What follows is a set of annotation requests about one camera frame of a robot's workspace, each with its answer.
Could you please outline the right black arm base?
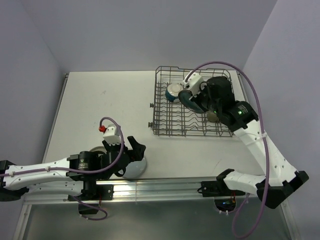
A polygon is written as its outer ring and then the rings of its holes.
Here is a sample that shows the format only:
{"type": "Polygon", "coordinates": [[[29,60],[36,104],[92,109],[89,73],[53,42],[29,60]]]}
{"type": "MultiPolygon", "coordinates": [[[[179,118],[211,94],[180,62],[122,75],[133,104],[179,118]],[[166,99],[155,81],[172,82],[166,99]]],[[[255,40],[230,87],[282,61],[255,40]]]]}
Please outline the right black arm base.
{"type": "Polygon", "coordinates": [[[202,181],[197,192],[204,198],[214,198],[214,206],[219,214],[230,214],[237,210],[238,196],[245,196],[246,193],[240,190],[230,190],[217,180],[202,181]]]}

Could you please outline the teal ceramic plate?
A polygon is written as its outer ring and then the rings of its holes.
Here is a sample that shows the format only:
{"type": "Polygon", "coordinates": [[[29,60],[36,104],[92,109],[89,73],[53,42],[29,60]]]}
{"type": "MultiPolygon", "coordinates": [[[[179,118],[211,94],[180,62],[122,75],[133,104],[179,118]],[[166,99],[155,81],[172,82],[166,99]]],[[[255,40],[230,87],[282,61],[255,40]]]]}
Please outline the teal ceramic plate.
{"type": "Polygon", "coordinates": [[[192,95],[190,90],[182,90],[178,94],[179,101],[181,104],[189,109],[190,111],[203,114],[205,111],[194,101],[194,96],[192,95]]]}

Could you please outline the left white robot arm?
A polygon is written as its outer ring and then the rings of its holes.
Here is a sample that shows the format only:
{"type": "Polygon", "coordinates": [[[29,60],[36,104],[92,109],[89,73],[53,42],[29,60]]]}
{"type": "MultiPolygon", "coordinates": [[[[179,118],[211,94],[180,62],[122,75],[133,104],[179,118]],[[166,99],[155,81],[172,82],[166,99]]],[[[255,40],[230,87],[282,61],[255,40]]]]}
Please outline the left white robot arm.
{"type": "Polygon", "coordinates": [[[134,163],[141,163],[146,146],[128,136],[128,148],[120,136],[103,137],[103,151],[81,151],[53,162],[16,165],[0,162],[0,200],[17,201],[35,191],[61,194],[91,200],[96,197],[97,181],[107,181],[113,175],[121,178],[134,163]]]}

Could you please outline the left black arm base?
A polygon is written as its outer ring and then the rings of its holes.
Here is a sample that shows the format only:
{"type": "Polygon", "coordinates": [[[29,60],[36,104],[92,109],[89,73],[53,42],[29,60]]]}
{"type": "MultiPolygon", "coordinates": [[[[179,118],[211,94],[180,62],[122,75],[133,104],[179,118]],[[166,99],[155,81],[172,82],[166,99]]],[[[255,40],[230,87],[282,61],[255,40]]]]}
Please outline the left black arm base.
{"type": "Polygon", "coordinates": [[[113,199],[114,186],[107,184],[106,186],[98,186],[94,184],[84,184],[80,195],[68,195],[69,202],[78,203],[79,216],[86,221],[102,221],[108,217],[108,213],[102,208],[102,201],[110,201],[113,199]]]}

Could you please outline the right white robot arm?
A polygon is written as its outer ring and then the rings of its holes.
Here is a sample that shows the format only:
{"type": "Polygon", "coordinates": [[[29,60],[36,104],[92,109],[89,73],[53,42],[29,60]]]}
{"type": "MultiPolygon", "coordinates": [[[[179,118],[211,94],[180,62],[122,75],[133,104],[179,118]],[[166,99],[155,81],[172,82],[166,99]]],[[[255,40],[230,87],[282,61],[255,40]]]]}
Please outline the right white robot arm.
{"type": "Polygon", "coordinates": [[[262,120],[252,106],[235,99],[231,82],[226,77],[211,77],[206,81],[198,74],[192,77],[191,100],[203,111],[214,112],[243,142],[263,170],[263,174],[253,175],[228,168],[215,181],[203,181],[198,192],[203,197],[249,193],[258,196],[266,207],[277,208],[309,180],[308,174],[285,159],[263,131],[262,120]]]}

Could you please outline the olive ceramic mug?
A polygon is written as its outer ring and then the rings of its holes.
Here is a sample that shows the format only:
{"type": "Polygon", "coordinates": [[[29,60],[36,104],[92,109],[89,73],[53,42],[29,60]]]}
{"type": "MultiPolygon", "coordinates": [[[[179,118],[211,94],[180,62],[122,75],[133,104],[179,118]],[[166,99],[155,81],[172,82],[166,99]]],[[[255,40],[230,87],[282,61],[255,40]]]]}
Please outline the olive ceramic mug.
{"type": "Polygon", "coordinates": [[[217,114],[211,111],[207,112],[206,118],[210,123],[217,123],[220,121],[217,114]]]}

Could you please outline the teal white ceramic bowl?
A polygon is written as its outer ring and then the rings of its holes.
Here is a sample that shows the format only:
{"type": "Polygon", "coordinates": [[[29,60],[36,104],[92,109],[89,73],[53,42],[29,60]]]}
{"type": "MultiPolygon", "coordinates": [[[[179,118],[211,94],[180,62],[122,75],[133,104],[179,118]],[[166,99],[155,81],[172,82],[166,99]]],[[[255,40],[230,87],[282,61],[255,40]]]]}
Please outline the teal white ceramic bowl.
{"type": "Polygon", "coordinates": [[[183,86],[179,83],[171,83],[165,90],[165,98],[171,103],[178,103],[179,93],[183,90],[183,86]]]}

